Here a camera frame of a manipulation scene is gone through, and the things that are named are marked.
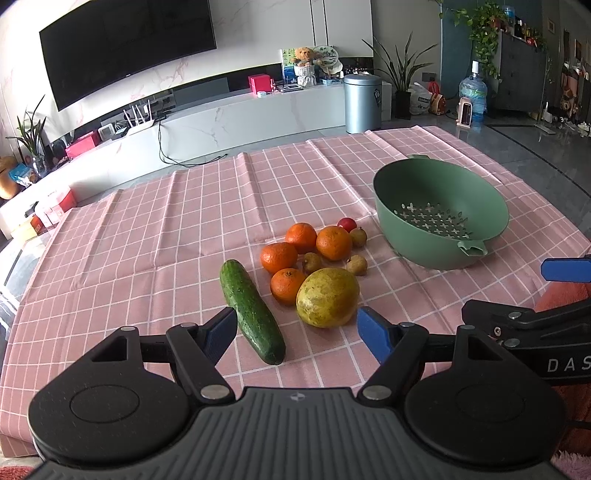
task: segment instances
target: silver trash can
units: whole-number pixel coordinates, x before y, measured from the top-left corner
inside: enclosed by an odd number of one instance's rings
[[[350,134],[382,126],[382,79],[376,75],[345,76],[345,127]]]

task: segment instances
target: tangerine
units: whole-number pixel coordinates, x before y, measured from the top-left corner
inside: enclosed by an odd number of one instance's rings
[[[271,275],[279,270],[293,267],[297,262],[296,248],[286,242],[266,245],[261,250],[261,265]]]
[[[316,238],[316,249],[333,262],[349,258],[352,248],[349,232],[336,225],[323,228]]]
[[[300,255],[313,252],[316,247],[316,230],[309,223],[296,223],[285,234],[285,241],[292,244]]]
[[[271,279],[271,293],[285,305],[295,305],[297,293],[306,276],[295,268],[279,270]]]

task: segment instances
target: small white device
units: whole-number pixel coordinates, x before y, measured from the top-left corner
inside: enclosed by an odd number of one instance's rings
[[[104,127],[99,128],[99,136],[103,142],[111,139],[113,135],[115,135],[115,127],[113,127],[113,124],[107,124]]]
[[[456,123],[465,128],[470,128],[472,125],[472,101],[468,97],[462,97],[457,106]]]

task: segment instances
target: gray tile floor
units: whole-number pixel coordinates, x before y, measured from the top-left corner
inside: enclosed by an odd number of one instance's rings
[[[558,131],[557,135],[548,135],[535,128],[535,122],[531,118],[510,116],[487,118],[485,126],[470,130],[458,128],[455,120],[449,117],[434,115],[415,116],[410,121],[394,119],[384,122],[382,127],[407,128],[414,125],[437,125],[503,164],[540,192],[588,238],[591,238],[591,213],[589,212],[591,208],[591,161],[589,160],[591,138],[581,138],[577,132],[568,128]],[[193,160],[192,163],[205,163],[224,154],[231,157],[240,152],[248,153],[312,138],[345,134],[345,127],[314,130],[216,152]],[[95,202],[113,190],[129,188],[160,178],[181,168],[183,167],[169,166],[139,177],[91,197],[85,200],[83,205]]]

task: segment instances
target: tablecloth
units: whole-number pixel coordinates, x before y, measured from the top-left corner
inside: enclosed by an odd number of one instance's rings
[[[478,173],[505,198],[511,220],[494,252],[461,271],[433,271],[400,258],[378,226],[372,179],[384,164],[427,154]],[[5,455],[31,453],[27,408],[34,393],[122,325],[143,335],[206,322],[224,305],[219,269],[235,258],[249,271],[280,325],[285,362],[263,363],[238,335],[218,370],[245,385],[356,391],[377,363],[355,322],[316,329],[270,295],[258,261],[296,222],[316,229],[344,216],[368,233],[361,304],[394,323],[453,333],[469,299],[533,306],[547,283],[547,257],[578,257],[588,240],[503,166],[436,127],[366,132],[240,154],[119,190],[71,210],[29,283],[12,328],[0,382]],[[167,366],[149,365],[170,375]],[[433,373],[438,365],[429,365]]]

